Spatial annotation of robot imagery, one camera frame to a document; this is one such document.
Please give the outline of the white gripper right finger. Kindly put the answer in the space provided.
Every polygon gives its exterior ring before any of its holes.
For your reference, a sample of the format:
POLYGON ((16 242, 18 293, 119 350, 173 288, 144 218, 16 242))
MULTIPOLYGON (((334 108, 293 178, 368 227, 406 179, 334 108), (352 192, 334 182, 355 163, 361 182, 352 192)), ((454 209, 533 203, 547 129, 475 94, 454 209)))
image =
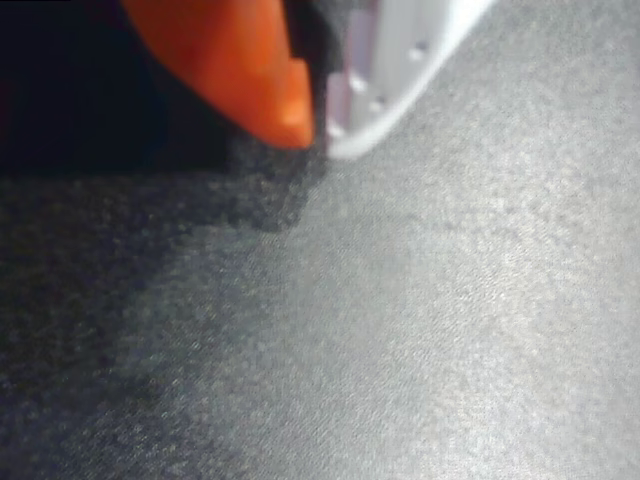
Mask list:
POLYGON ((493 4, 372 1, 351 11, 343 68, 327 80, 328 157, 356 159, 376 147, 493 4))

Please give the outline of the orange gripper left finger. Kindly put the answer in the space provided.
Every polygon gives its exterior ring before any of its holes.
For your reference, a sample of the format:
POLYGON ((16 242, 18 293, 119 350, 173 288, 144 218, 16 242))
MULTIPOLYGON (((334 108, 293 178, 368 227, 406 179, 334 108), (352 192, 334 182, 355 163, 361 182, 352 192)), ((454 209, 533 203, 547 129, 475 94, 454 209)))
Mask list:
POLYGON ((271 146, 311 145, 309 70, 291 52, 282 2, 131 0, 122 6, 152 56, 207 104, 271 146))

